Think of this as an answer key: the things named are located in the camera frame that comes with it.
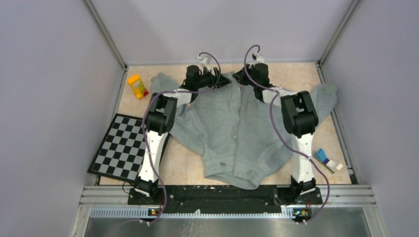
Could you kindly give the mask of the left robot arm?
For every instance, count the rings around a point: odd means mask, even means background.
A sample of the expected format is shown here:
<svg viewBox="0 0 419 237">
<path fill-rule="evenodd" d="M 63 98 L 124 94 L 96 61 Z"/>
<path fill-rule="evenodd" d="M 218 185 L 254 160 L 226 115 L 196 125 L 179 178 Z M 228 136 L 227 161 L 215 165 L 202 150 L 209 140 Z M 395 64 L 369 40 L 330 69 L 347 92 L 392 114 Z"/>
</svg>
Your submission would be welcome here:
<svg viewBox="0 0 419 237">
<path fill-rule="evenodd" d="M 175 90 L 154 93 L 142 119 L 141 129 L 145 142 L 143 163 L 135 179 L 134 190 L 146 204 L 158 199 L 160 181 L 159 165 L 166 139 L 173 128 L 176 109 L 192 103 L 199 93 L 228 85 L 230 80 L 221 74 L 220 66 L 202 70 L 191 65 L 187 67 L 186 78 Z"/>
</svg>

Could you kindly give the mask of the grey zip-up jacket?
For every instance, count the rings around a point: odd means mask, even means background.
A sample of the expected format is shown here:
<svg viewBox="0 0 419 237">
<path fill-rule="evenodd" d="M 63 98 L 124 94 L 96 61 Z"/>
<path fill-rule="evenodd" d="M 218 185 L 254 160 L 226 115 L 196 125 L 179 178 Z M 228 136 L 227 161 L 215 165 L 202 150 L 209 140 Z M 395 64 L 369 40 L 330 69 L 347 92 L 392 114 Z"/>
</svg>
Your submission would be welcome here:
<svg viewBox="0 0 419 237">
<path fill-rule="evenodd" d="M 199 93 L 191 105 L 179 106 L 171 136 L 202 156 L 207 179 L 254 190 L 292 157 L 281 108 L 256 99 L 253 87 L 232 83 Z"/>
</svg>

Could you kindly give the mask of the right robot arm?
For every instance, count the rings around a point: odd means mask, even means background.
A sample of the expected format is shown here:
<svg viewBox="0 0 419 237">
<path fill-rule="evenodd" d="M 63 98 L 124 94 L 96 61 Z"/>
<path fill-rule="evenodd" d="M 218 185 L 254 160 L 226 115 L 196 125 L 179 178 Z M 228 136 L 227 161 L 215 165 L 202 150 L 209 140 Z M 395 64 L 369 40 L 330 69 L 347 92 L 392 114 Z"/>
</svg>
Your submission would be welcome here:
<svg viewBox="0 0 419 237">
<path fill-rule="evenodd" d="M 239 72 L 233 74 L 233 78 L 239 84 L 253 87 L 256 99 L 270 105 L 270 116 L 273 116 L 275 106 L 281 108 L 284 128 L 291 135 L 292 145 L 288 145 L 283 137 L 280 140 L 293 152 L 288 198 L 295 203 L 304 203 L 310 193 L 316 190 L 311 148 L 319 118 L 310 93 L 293 92 L 272 85 L 268 65 L 264 63 L 245 64 Z"/>
</svg>

